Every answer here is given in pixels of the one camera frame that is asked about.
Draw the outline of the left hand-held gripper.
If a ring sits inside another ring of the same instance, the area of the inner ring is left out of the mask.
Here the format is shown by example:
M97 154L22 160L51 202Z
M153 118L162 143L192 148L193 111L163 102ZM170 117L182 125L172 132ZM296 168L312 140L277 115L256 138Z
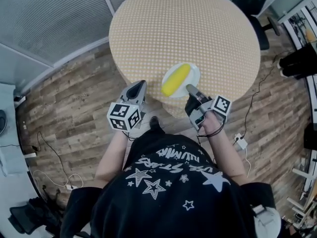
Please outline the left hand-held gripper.
M123 89L120 98L112 102L107 113L107 119L112 129L130 133L135 127L140 127L145 115L143 112L147 82L140 80Z

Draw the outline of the grey waist pouch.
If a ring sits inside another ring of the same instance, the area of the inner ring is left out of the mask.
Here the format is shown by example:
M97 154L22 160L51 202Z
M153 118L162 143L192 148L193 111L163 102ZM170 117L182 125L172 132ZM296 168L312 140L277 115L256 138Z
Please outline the grey waist pouch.
M253 212L257 238L277 238L281 229L281 217L277 210L258 205Z

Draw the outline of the round table with dotted cloth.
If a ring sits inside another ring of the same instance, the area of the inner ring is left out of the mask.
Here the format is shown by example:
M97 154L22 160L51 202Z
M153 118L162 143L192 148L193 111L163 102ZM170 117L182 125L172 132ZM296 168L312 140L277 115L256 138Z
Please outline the round table with dotted cloth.
M230 0L125 0L110 24L109 44L124 80L147 81L148 95L175 118L186 117L187 97L161 92L174 65L194 64L201 91L236 101L253 85L261 63L257 35Z

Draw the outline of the white desk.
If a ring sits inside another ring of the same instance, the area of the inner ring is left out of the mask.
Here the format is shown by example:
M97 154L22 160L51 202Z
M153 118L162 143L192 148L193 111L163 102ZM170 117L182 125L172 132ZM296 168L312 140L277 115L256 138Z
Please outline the white desk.
M15 86L0 83L0 110L7 126L0 134L0 208L22 206L38 196L20 148L13 101Z

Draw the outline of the black round device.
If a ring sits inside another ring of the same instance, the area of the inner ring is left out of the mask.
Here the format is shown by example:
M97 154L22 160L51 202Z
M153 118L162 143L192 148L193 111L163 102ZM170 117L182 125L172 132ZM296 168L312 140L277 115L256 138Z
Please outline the black round device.
M4 110L0 110L0 136L4 133L7 127L7 115Z

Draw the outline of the person's black trouser leg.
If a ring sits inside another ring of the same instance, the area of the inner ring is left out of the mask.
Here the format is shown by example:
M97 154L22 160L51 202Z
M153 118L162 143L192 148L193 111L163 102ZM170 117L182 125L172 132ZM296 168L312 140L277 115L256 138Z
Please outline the person's black trouser leg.
M165 131L159 125L155 125L142 134L138 138L138 142L141 142L142 144L153 144L164 136L166 136Z

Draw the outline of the person's black star-print shirt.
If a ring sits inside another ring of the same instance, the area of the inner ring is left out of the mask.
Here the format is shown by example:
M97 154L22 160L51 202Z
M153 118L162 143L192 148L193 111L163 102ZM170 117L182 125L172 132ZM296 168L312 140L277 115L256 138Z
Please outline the person's black star-print shirt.
M72 191L60 238L86 224L92 238L256 238L253 208L275 207L271 186L238 185L183 135L136 139L104 188Z

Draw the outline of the black office chair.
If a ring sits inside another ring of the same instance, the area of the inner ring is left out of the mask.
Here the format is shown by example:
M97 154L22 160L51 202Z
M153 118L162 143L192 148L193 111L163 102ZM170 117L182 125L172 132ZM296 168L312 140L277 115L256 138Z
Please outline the black office chair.
M29 199L23 206L11 207L9 211L8 220L20 234L31 235L37 228L44 226L53 238L60 238L63 209L55 201L36 197Z
M238 6L243 11L243 13L246 15L251 25L253 26L253 29L255 30L255 33L258 38L260 50L262 51L268 50L269 41L265 32L269 29L273 29L276 36L280 36L280 32L277 25L274 23L271 17L267 18L268 24L265 26L261 26L259 20L255 17L261 12L266 0L232 0L232 1L236 6Z

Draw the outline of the white metal shelf rack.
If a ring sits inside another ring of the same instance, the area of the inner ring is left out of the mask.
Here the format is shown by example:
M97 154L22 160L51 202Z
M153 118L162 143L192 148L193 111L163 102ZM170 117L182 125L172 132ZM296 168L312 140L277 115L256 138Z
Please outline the white metal shelf rack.
M317 1L311 1L283 22L297 50L311 43L317 48Z

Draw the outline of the white round plate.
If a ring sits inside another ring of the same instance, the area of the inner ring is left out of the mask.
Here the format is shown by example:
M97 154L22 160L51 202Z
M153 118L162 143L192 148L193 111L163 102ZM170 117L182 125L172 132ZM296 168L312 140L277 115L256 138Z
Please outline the white round plate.
M162 80L162 84L161 86L164 84L164 82L166 81L166 79L173 73L174 70L176 70L179 66L181 66L182 64L185 64L184 62L178 63L176 65L173 65L164 75L163 80ZM190 73L187 76L187 78L185 79L185 81L181 84L181 86L178 88L178 90L171 96L169 96L170 98L181 98L181 97L185 97L186 95L188 95L188 91L186 90L186 86L188 84L192 84L195 87L198 85L199 80L200 80L200 70L197 66L195 66L192 63L188 63L190 65Z

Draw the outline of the person's right forearm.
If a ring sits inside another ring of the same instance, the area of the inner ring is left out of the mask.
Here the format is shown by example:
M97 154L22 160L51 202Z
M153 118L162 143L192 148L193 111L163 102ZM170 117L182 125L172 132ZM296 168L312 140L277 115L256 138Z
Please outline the person's right forearm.
M239 154L229 141L224 130L213 137L209 137L208 141L213 151L216 164L221 171L226 173L239 185L251 182L247 177Z

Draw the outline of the black box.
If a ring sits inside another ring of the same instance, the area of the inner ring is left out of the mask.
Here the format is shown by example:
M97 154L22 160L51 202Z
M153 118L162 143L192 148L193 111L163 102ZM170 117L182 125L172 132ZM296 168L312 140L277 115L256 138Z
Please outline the black box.
M304 148L317 151L317 124L309 123L305 128Z

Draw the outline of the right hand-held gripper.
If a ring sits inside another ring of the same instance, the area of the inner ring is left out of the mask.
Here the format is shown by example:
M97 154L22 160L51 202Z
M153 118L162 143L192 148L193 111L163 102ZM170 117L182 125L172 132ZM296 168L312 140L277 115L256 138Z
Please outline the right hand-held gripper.
M205 118L204 114L207 111L213 111L222 124L226 123L231 109L231 101L220 95L212 99L192 84L188 84L186 90L189 93L189 99L185 106L185 112L196 131L201 128Z

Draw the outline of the white power strip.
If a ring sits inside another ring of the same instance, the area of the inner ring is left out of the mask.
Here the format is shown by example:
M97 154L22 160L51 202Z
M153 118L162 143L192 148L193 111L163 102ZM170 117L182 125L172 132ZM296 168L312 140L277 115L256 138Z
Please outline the white power strip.
M234 144L238 144L238 146L243 150L245 150L248 146L247 141L242 137L240 133L235 135Z

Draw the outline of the white metal frame rack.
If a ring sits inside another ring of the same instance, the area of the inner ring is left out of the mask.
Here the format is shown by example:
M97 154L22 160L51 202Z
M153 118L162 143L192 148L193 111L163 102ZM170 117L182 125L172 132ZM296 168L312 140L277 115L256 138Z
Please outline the white metal frame rack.
M287 201L293 205L292 210L299 214L302 218L299 223L295 223L295 227L300 228L312 210L317 207L317 151L312 150L310 155L308 172L293 168L293 173L305 178L304 192L301 198L306 195L306 202L304 205L288 197Z

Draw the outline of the person's right hand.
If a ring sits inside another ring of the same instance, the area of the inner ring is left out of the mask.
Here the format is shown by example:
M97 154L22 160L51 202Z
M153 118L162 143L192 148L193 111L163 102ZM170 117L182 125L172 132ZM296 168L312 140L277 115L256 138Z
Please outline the person's right hand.
M202 128L204 129L205 135L213 135L220 130L222 124L218 121L213 111L207 111L204 117Z

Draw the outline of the person's left forearm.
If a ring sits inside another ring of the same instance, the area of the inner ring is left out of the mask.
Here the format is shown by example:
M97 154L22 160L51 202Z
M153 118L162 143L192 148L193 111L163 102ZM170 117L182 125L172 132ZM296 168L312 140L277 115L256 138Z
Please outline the person's left forearm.
M97 167L93 186L104 188L122 171L128 138L117 131Z

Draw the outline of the yellow corn cob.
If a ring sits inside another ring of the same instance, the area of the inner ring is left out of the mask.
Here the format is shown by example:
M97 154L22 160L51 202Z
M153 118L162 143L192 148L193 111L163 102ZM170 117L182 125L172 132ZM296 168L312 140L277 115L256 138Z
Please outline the yellow corn cob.
M167 97L173 95L185 81L190 73L190 70L191 68L188 63L182 64L176 70L174 70L162 85L162 93Z

